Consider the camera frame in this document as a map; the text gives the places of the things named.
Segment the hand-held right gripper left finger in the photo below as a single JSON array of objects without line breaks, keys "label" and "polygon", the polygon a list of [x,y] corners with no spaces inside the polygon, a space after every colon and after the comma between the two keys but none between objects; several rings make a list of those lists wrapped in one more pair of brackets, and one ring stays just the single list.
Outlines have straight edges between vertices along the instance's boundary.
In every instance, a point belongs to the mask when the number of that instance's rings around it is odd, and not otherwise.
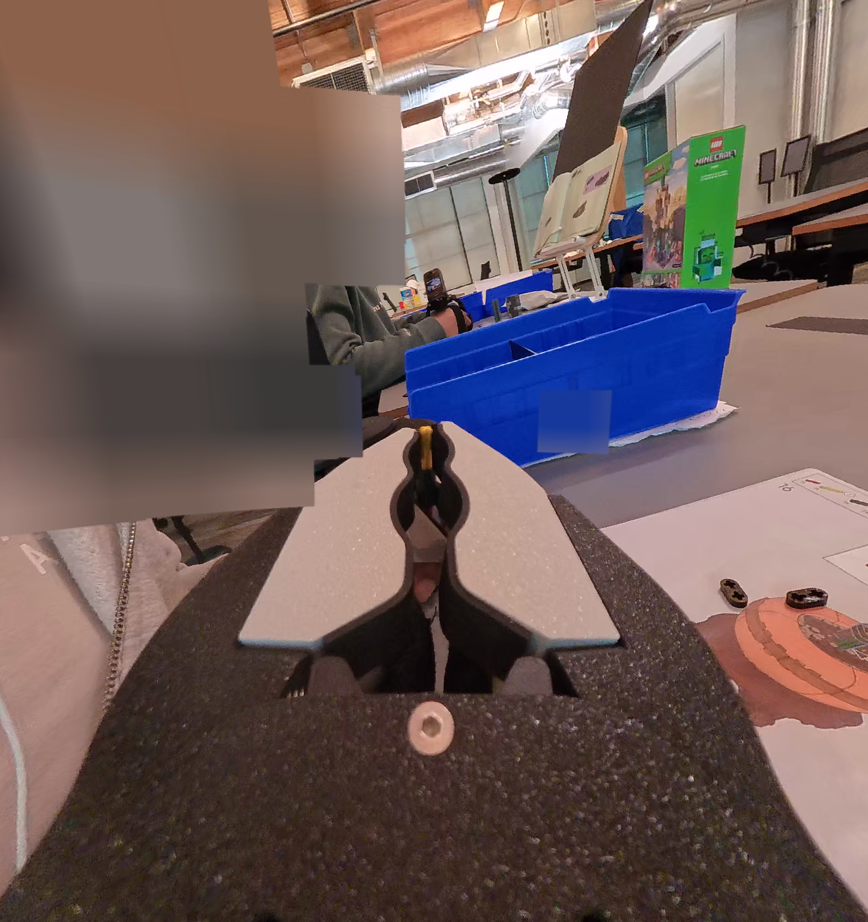
[{"label": "hand-held right gripper left finger", "polygon": [[246,646],[324,646],[411,584],[392,518],[410,480],[401,429],[336,467],[315,486],[239,635]]}]

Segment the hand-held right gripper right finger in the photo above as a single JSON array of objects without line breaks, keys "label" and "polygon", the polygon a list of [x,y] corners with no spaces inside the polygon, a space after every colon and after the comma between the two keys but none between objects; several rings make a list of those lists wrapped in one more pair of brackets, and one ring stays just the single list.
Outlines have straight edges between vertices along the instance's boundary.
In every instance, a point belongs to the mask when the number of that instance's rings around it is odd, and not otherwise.
[{"label": "hand-held right gripper right finger", "polygon": [[441,425],[444,472],[461,489],[451,532],[451,588],[471,612],[448,611],[451,642],[470,657],[544,656],[617,644],[620,633],[545,490],[517,464]]}]

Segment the dark desk mat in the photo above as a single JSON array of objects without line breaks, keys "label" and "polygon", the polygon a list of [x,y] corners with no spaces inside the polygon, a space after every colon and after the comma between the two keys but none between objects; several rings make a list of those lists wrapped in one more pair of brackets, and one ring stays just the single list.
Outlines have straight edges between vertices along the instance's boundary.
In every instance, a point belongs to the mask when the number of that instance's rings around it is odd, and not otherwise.
[{"label": "dark desk mat", "polygon": [[798,316],[770,324],[768,328],[868,337],[868,318]]}]

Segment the black chair base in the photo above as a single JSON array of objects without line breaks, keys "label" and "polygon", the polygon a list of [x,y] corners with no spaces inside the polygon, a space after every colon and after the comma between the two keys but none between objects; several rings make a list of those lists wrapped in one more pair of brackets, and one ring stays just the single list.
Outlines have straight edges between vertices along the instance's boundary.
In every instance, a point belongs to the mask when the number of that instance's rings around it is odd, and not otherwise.
[{"label": "black chair base", "polygon": [[231,552],[230,547],[222,545],[215,545],[206,549],[199,547],[183,516],[178,515],[170,518],[154,517],[152,521],[155,527],[161,532],[164,532],[169,526],[173,528],[175,534],[180,536],[189,548],[191,560],[194,564],[202,565],[217,560]]}]

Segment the white instruction booklet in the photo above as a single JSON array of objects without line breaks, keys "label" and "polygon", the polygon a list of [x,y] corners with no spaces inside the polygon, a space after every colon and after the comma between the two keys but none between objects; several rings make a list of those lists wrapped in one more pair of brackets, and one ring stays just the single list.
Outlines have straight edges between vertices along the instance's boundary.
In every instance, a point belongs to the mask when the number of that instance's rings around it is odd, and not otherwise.
[{"label": "white instruction booklet", "polygon": [[[605,532],[696,625],[802,824],[868,913],[868,491],[804,469]],[[723,578],[746,608],[725,603]],[[826,607],[785,604],[809,586]]]}]

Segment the white paper sheet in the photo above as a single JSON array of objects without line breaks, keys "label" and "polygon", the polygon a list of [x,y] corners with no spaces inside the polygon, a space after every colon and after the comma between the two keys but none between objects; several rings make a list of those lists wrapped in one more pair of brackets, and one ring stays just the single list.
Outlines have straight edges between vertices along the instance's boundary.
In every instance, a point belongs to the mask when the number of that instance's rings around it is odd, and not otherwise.
[{"label": "white paper sheet", "polygon": [[737,407],[732,406],[724,401],[719,401],[713,409],[697,413],[680,421],[673,421],[647,429],[641,432],[624,435],[610,440],[610,448],[623,447],[630,444],[636,444],[651,437],[665,435],[671,432],[690,432],[708,427],[718,421],[721,421],[737,411]]}]

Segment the blue plastic parts bin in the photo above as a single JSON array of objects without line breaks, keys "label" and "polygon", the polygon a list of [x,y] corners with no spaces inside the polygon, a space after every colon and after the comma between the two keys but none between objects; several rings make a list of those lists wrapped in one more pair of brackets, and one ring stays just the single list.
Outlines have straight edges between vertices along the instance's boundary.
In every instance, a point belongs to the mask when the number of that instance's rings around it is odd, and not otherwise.
[{"label": "blue plastic parts bin", "polygon": [[739,290],[615,289],[566,301],[405,357],[409,415],[458,424],[522,466],[578,453],[540,451],[542,409],[562,393],[608,393],[615,443],[719,403]]}]

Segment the blue background bin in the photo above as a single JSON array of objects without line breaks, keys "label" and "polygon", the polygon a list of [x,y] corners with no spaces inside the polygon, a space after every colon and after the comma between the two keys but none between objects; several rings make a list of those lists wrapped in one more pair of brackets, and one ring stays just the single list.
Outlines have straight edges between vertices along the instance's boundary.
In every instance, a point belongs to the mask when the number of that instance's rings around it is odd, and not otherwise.
[{"label": "blue background bin", "polygon": [[504,303],[511,295],[553,290],[553,275],[553,269],[499,275],[475,282],[468,291],[460,291],[456,297],[472,320],[478,322],[493,315],[494,300],[504,312]]}]

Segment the white book stand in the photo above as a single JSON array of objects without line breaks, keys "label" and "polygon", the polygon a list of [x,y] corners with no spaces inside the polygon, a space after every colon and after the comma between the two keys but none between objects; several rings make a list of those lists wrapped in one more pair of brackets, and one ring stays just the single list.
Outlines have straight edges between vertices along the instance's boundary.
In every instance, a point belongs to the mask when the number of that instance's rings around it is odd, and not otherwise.
[{"label": "white book stand", "polygon": [[[574,270],[574,264],[578,261],[586,265],[589,271],[591,291],[588,293],[576,290],[573,282],[571,273]],[[601,280],[601,269],[596,257],[594,243],[567,244],[561,249],[557,248],[551,255],[546,253],[538,255],[531,262],[531,270],[534,272],[547,268],[558,272],[562,280],[563,292],[570,301],[587,297],[593,302],[599,302],[608,295],[608,289]]]}]

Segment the open instruction book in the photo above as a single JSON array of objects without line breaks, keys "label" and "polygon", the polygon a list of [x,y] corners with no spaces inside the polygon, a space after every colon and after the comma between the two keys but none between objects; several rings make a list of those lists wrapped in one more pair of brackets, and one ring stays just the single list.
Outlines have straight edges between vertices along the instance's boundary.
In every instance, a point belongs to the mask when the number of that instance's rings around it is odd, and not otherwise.
[{"label": "open instruction book", "polygon": [[626,143],[626,128],[619,126],[611,146],[552,181],[543,199],[533,260],[561,255],[602,236],[614,208]]}]

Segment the green toy set box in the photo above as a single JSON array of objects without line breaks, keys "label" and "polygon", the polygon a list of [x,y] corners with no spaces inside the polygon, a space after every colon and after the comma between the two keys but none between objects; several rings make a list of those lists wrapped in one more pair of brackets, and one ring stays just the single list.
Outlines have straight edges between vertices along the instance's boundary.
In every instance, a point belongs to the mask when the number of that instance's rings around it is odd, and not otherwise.
[{"label": "green toy set box", "polygon": [[731,284],[746,127],[691,137],[644,168],[644,288]]}]

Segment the wood-edged office table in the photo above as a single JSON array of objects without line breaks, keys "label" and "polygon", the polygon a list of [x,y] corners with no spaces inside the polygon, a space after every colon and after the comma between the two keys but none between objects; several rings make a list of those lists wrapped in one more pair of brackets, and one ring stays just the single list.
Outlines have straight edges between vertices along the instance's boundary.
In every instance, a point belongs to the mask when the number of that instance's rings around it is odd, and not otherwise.
[{"label": "wood-edged office table", "polygon": [[850,284],[868,260],[868,177],[804,194],[742,217],[738,246],[765,246],[733,270],[735,280]]}]

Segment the black board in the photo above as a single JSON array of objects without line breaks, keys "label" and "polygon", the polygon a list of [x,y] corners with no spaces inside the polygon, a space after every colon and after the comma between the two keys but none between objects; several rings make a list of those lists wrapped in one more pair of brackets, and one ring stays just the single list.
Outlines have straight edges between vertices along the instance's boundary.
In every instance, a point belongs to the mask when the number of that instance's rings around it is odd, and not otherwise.
[{"label": "black board", "polygon": [[652,5],[641,2],[579,68],[554,177],[576,169],[613,144]]}]

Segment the ceiling air unit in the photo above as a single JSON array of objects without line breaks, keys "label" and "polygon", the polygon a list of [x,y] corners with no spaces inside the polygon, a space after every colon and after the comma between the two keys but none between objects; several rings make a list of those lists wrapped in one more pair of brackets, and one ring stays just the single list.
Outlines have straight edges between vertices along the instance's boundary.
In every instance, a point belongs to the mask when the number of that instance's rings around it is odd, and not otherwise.
[{"label": "ceiling air unit", "polygon": [[375,94],[370,64],[356,57],[297,76],[293,87],[328,88]]}]

